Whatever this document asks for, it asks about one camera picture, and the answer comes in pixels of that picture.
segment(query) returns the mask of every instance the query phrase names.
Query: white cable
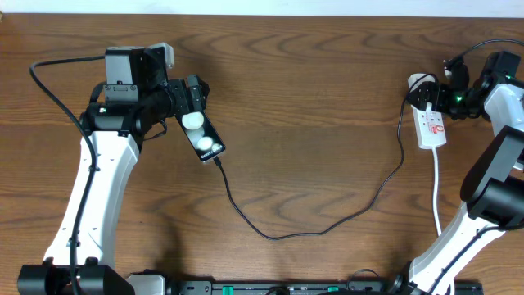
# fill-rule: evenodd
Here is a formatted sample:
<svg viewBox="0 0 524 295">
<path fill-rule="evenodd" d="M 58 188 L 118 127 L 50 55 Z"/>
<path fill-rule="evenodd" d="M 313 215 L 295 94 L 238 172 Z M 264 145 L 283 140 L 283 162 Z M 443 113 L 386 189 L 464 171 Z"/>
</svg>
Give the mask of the white cable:
<svg viewBox="0 0 524 295">
<path fill-rule="evenodd" d="M 442 234 L 442 228 L 440 227 L 438 211 L 439 157 L 436 154 L 436 147 L 432 147 L 431 151 L 433 152 L 433 166 L 435 167 L 435 177 L 433 184 L 433 218 L 435 219 L 436 234 L 440 236 Z M 449 283 L 449 295 L 455 295 L 455 283 L 453 280 Z"/>
</svg>

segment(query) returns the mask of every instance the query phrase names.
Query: wooden table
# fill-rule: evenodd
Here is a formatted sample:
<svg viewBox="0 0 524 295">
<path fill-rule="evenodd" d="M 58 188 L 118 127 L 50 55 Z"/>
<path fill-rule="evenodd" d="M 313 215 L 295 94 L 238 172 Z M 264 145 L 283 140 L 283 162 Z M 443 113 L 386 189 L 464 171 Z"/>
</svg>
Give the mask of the wooden table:
<svg viewBox="0 0 524 295">
<path fill-rule="evenodd" d="M 524 37 L 524 20 L 370 17 L 6 15 L 0 23 L 0 289 L 16 293 L 61 223 L 80 135 L 31 80 L 34 61 L 101 55 L 105 47 L 174 47 L 171 77 L 209 83 L 207 113 L 228 146 L 233 195 L 267 234 L 319 231 L 365 207 L 398 165 L 395 128 L 406 79 L 484 39 Z M 490 45 L 468 56 L 476 79 Z M 105 79 L 101 61 L 38 69 L 76 114 Z M 369 213 L 321 238 L 270 242 L 231 208 L 214 165 L 202 165 L 176 121 L 145 144 L 116 231 L 116 270 L 145 268 L 217 280 L 346 279 L 393 275 L 435 240 L 431 152 L 419 150 L 411 110 L 405 163 Z M 483 120 L 446 120 L 439 148 L 440 216 L 459 205 L 463 177 L 493 133 Z M 523 233 L 506 234 L 459 275 L 486 294 L 524 292 Z"/>
</svg>

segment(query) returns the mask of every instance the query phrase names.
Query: white power strip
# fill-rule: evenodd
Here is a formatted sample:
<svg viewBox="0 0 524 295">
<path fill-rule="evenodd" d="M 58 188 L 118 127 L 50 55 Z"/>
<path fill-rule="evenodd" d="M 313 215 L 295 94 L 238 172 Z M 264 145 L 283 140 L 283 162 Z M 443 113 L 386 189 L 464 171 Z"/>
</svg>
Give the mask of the white power strip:
<svg viewBox="0 0 524 295">
<path fill-rule="evenodd" d="M 413 74 L 408 79 L 408 85 L 411 87 L 413 83 L 420 79 L 424 74 Z M 435 81 L 433 77 L 428 76 L 420 80 L 413 89 L 416 89 L 422 82 Z M 442 114 L 431 110 L 431 103 L 427 104 L 425 111 L 420 111 L 414 106 L 413 118 L 415 120 L 415 129 L 417 130 L 418 147 L 422 149 L 438 148 L 446 143 L 444 121 Z"/>
</svg>

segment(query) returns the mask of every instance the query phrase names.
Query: white wall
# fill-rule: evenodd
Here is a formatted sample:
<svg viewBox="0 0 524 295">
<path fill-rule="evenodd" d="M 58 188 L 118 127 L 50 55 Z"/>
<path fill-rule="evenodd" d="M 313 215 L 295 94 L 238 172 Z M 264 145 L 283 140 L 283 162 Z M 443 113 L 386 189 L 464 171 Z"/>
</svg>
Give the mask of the white wall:
<svg viewBox="0 0 524 295">
<path fill-rule="evenodd" d="M 524 0 L 0 0 L 0 11 L 262 16 L 524 17 Z"/>
</svg>

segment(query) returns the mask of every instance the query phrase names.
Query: brown tabletop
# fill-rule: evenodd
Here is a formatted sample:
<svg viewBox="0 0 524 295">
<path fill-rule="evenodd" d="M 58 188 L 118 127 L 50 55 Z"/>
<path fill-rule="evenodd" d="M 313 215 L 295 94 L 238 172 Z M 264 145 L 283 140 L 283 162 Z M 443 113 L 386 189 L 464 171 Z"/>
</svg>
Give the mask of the brown tabletop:
<svg viewBox="0 0 524 295">
<path fill-rule="evenodd" d="M 210 85 L 207 114 L 228 151 L 233 196 L 267 234 L 319 231 L 367 206 L 398 165 L 395 129 L 412 73 L 435 72 L 474 43 L 524 37 L 524 20 L 372 17 L 6 15 L 0 23 L 0 289 L 16 293 L 66 210 L 80 134 L 29 77 L 29 65 L 101 55 L 105 47 L 174 47 L 171 78 Z M 468 56 L 476 79 L 493 44 Z M 38 69 L 78 116 L 102 61 Z M 323 237 L 262 239 L 228 202 L 219 170 L 202 165 L 176 120 L 147 142 L 129 178 L 115 236 L 116 270 L 178 278 L 346 279 L 358 269 L 393 275 L 436 238 L 431 152 L 418 149 L 405 111 L 405 163 L 372 211 Z M 463 177 L 493 138 L 490 124 L 446 119 L 440 217 L 460 203 Z M 523 233 L 486 247 L 460 273 L 486 294 L 524 292 Z"/>
</svg>

